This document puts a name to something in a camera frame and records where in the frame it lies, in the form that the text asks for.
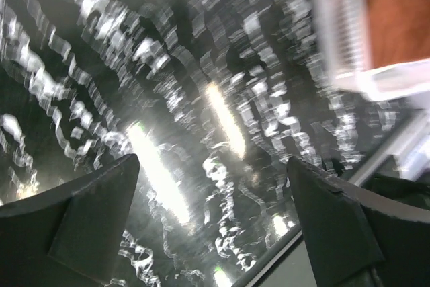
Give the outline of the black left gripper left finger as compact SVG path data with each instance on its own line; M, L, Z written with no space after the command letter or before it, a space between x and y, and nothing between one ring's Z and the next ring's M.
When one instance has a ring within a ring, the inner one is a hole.
M105 286L134 197L137 155L1 206L2 286Z

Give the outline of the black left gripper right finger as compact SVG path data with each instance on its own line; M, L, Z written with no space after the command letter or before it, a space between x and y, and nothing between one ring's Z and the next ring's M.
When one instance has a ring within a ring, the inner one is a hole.
M318 286L429 285L429 210L297 157L288 177Z

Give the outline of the brown towel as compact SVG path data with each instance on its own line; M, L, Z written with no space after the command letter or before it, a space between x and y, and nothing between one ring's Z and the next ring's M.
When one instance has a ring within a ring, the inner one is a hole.
M366 0L372 68L429 58L429 0Z

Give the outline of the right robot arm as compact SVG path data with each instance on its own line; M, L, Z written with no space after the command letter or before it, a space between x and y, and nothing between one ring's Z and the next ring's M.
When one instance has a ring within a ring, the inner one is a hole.
M367 180L362 187L385 198L429 210L429 185L426 183L375 175Z

